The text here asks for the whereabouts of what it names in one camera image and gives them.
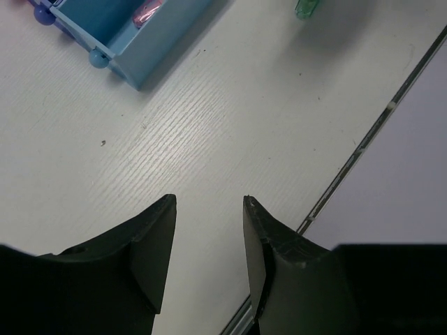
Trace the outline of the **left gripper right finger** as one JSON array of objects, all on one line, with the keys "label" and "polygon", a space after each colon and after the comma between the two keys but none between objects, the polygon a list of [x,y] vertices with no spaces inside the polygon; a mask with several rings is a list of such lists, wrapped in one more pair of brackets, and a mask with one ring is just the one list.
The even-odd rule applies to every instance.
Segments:
[{"label": "left gripper right finger", "polygon": [[243,199],[254,320],[262,334],[445,334],[446,246],[328,250]]}]

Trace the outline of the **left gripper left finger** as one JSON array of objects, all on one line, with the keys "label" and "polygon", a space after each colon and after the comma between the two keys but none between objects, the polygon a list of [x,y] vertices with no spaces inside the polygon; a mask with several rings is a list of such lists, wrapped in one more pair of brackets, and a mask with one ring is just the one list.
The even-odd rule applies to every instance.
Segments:
[{"label": "left gripper left finger", "polygon": [[161,312],[176,197],[58,255],[1,247],[2,334],[150,334]]}]

